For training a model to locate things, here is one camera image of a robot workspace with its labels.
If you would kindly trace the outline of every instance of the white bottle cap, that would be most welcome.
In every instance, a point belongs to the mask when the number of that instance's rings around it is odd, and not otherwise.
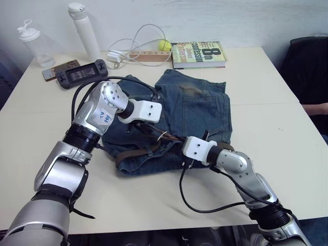
[[[86,13],[86,7],[79,3],[70,3],[68,5],[68,13],[72,19],[84,19],[88,15]]]
[[[28,28],[26,29],[27,25],[31,24],[32,20],[27,19],[24,21],[24,26],[23,27],[18,27],[17,30],[19,32],[19,38],[23,42],[28,42],[32,41],[36,38],[38,38],[41,34],[40,31],[34,29],[34,28]]]

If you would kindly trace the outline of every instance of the blue jeans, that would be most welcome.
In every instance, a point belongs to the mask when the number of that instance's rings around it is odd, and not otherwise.
[[[155,127],[175,136],[202,137],[210,132],[208,140],[230,143],[232,133],[230,99],[224,93],[225,83],[210,83],[168,69],[155,85],[156,95],[149,86],[122,80],[118,82],[129,98],[153,100],[162,104],[160,121]],[[117,163],[117,170],[129,176],[159,173],[181,169],[184,156],[178,141],[161,140],[156,151],[151,151],[156,137],[142,134],[135,127],[121,123],[117,118],[102,137],[107,152],[116,156],[128,150],[146,149],[143,156],[126,158]],[[194,168],[204,167],[195,161]]]

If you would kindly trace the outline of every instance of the book cover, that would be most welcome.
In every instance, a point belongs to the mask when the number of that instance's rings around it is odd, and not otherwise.
[[[174,68],[224,67],[227,57],[220,42],[172,43]]]

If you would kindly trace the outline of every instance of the tennis ball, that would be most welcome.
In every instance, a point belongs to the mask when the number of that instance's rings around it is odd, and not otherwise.
[[[172,48],[172,45],[167,40],[161,40],[159,42],[158,48],[159,48],[160,51],[170,51],[171,48]]]

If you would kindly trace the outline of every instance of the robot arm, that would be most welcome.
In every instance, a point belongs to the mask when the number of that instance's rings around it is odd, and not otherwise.
[[[297,245],[311,245],[294,217],[282,207],[267,181],[254,172],[247,155],[221,149],[216,142],[197,137],[188,137],[182,151],[185,156],[199,160],[203,165],[211,165],[210,169],[214,172],[222,173],[220,169],[225,170],[250,210],[250,218],[258,222],[262,235],[270,243],[274,245],[284,240],[292,242],[297,237],[299,243],[303,242]]]
[[[85,165],[115,114],[126,124],[157,123],[161,104],[129,100],[117,84],[99,83],[40,168],[34,182],[36,194],[17,214],[1,246],[67,245],[69,213],[75,211],[88,179]]]

